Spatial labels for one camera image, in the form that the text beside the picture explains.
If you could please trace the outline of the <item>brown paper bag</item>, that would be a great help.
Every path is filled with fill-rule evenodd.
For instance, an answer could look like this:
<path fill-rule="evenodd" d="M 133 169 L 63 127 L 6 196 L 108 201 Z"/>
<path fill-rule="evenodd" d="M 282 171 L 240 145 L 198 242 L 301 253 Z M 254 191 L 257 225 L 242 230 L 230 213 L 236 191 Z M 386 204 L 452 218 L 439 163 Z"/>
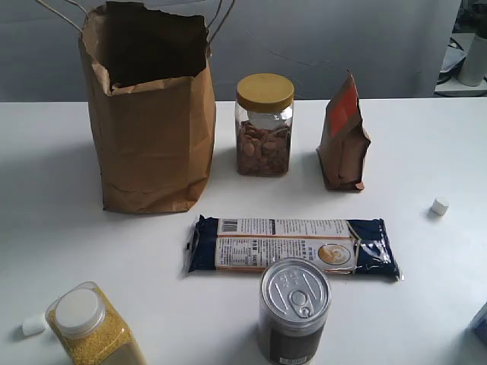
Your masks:
<path fill-rule="evenodd" d="M 78 48 L 105 210 L 178 213 L 199 200 L 215 143 L 211 44 L 228 15 L 218 8 L 206 21 L 141 2 L 84 13 Z"/>

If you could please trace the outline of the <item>almond jar with yellow lid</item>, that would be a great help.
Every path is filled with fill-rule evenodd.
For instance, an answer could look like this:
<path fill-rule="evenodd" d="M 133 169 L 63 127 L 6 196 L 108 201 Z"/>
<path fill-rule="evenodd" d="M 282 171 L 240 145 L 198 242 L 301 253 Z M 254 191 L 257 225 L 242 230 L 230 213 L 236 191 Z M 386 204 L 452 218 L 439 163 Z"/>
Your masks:
<path fill-rule="evenodd" d="M 294 117 L 294 85 L 273 73 L 248 75 L 237 84 L 237 171 L 274 177 L 288 172 Z"/>

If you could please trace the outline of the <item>brown kraft pouch orange label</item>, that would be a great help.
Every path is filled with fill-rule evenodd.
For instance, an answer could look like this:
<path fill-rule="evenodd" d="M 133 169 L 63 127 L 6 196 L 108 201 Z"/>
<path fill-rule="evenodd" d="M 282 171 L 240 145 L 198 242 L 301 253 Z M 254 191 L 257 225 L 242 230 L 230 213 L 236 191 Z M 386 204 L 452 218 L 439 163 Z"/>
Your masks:
<path fill-rule="evenodd" d="M 317 155 L 325 187 L 330 191 L 360 192 L 364 160 L 371 144 L 364 129 L 359 95 L 351 72 L 326 105 Z"/>

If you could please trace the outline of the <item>clear can with pull-tab lid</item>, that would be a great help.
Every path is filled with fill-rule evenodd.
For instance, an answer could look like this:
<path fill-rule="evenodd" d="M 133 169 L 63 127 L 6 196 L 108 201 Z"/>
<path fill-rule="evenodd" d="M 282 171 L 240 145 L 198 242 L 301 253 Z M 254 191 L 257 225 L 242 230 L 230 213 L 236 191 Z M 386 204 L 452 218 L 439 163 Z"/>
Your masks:
<path fill-rule="evenodd" d="M 271 363 L 306 364 L 317 352 L 331 301 L 322 271 L 304 259 L 282 259 L 263 273 L 259 348 Z"/>

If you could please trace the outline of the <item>blue noodle package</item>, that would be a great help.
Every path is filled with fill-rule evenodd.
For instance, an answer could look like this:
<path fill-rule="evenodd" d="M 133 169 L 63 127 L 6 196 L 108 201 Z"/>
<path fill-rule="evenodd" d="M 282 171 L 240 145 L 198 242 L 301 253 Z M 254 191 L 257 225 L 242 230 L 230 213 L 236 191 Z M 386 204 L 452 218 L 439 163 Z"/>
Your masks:
<path fill-rule="evenodd" d="M 303 259 L 327 274 L 403 279 L 381 219 L 200 216 L 186 249 L 188 272 L 264 271 L 281 259 Z"/>

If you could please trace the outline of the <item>small white cap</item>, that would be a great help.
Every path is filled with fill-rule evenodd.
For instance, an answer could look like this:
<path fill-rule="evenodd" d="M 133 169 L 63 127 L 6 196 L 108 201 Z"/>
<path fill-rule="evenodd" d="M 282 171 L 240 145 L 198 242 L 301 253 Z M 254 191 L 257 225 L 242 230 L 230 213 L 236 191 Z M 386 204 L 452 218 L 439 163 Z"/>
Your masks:
<path fill-rule="evenodd" d="M 445 197 L 439 196 L 434 199 L 430 209 L 436 215 L 443 216 L 447 213 L 449 206 L 449 201 Z"/>

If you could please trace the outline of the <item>millet jar with white lid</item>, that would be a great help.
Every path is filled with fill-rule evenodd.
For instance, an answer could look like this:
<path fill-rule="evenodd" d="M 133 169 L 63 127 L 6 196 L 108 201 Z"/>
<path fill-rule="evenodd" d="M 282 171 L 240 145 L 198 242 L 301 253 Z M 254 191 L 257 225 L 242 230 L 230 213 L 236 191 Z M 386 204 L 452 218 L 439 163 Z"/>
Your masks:
<path fill-rule="evenodd" d="M 45 319 L 73 364 L 146 364 L 123 317 L 93 281 L 63 294 Z"/>

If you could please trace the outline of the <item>small white block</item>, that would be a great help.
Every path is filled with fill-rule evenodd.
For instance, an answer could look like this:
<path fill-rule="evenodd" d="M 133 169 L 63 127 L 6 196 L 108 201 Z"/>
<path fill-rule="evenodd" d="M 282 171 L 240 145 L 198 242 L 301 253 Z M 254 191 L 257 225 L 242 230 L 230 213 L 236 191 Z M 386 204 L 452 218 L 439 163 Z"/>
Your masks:
<path fill-rule="evenodd" d="M 21 330 L 25 337 L 38 335 L 46 330 L 45 313 L 37 313 L 25 318 L 21 323 Z"/>

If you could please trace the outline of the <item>white cylinder in background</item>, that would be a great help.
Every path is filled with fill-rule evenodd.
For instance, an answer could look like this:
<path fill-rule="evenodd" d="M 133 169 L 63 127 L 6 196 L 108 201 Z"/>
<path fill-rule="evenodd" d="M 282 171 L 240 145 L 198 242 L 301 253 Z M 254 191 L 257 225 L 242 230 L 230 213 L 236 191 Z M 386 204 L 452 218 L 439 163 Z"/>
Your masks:
<path fill-rule="evenodd" d="M 457 79 L 460 83 L 476 87 L 486 76 L 486 38 L 475 35 L 464 59 Z"/>

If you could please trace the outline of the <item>blue object at right edge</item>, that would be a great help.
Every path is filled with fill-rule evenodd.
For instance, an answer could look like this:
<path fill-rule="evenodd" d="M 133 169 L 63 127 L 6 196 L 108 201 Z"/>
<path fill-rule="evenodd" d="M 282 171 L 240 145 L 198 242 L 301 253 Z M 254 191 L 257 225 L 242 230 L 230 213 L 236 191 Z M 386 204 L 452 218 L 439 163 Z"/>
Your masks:
<path fill-rule="evenodd" d="M 487 303 L 485 303 L 469 324 L 470 332 L 487 346 Z"/>

